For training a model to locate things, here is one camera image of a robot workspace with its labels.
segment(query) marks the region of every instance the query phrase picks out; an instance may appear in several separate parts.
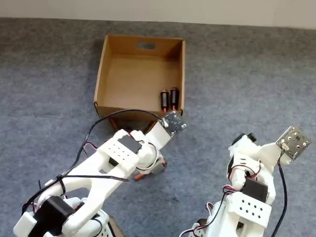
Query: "cardboard box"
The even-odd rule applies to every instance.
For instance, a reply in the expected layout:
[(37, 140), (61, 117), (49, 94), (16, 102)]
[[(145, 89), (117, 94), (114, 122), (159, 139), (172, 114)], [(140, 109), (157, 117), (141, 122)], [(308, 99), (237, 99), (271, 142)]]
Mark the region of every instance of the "cardboard box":
[[(123, 109), (142, 109), (162, 117), (160, 92), (180, 90), (184, 109), (185, 41), (182, 39), (106, 36), (94, 106), (99, 116)], [(118, 115), (128, 120), (155, 120), (144, 113)]]

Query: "robotic arm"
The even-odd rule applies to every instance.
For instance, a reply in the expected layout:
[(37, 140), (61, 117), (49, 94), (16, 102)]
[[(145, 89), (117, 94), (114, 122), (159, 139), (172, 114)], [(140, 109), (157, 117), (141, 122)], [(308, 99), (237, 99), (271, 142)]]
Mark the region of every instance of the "robotic arm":
[[(44, 191), (35, 212), (24, 212), (13, 232), (18, 237), (103, 236), (103, 232), (98, 233), (100, 226), (93, 221), (96, 219), (102, 229), (108, 230), (106, 236), (114, 237), (109, 217), (101, 210), (105, 199), (136, 169), (142, 174), (163, 169), (160, 149), (185, 127), (181, 117), (172, 111), (146, 135), (141, 131), (119, 130), (93, 155), (63, 176), (62, 182)], [(115, 167), (110, 164), (110, 158), (116, 161)], [(103, 172), (109, 178), (101, 178)], [(87, 198), (60, 198), (65, 192), (79, 188), (90, 190)]]
[(190, 237), (262, 237), (268, 225), (271, 204), (276, 197), (273, 170), (276, 164), (290, 164), (311, 143), (294, 126), (274, 142), (258, 146), (253, 134), (241, 134), (229, 147), (227, 177), (221, 201), (211, 205), (207, 220), (194, 223)]

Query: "box handle hole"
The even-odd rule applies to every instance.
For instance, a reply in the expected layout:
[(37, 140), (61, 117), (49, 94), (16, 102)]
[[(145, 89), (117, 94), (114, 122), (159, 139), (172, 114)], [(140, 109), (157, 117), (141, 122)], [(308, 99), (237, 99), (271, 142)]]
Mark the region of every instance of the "box handle hole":
[(154, 50), (156, 48), (156, 44), (150, 43), (150, 42), (138, 42), (137, 48), (146, 49), (146, 50)]

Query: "gray carpet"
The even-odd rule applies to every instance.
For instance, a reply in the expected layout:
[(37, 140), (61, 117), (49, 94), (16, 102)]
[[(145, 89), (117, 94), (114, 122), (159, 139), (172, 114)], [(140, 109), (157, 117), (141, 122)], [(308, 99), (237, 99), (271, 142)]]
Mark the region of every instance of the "gray carpet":
[[(0, 19), (0, 236), (13, 236), (21, 205), (74, 160), (97, 119), (92, 99), (107, 33), (187, 41), (188, 128), (163, 153), (167, 170), (121, 185), (105, 202), (128, 237), (177, 237), (221, 197), (228, 146), (241, 132), (258, 144), (291, 124), (316, 137), (316, 31), (78, 20)], [(107, 123), (91, 140), (112, 133)], [(284, 168), (289, 207), (280, 237), (316, 236), (314, 146)], [(282, 186), (265, 236), (282, 210)], [(84, 197), (87, 191), (72, 193)]]

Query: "cylindrical battery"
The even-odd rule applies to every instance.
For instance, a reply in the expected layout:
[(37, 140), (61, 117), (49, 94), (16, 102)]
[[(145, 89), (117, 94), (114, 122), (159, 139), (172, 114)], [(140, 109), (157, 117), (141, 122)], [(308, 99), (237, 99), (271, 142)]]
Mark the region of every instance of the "cylindrical battery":
[(166, 90), (163, 90), (160, 93), (160, 102), (161, 102), (161, 109), (164, 112), (167, 112), (167, 110), (169, 109), (169, 92)]
[(173, 87), (171, 89), (171, 94), (170, 94), (170, 104), (171, 104), (171, 109), (172, 110), (178, 110), (179, 106), (179, 90), (178, 88)]

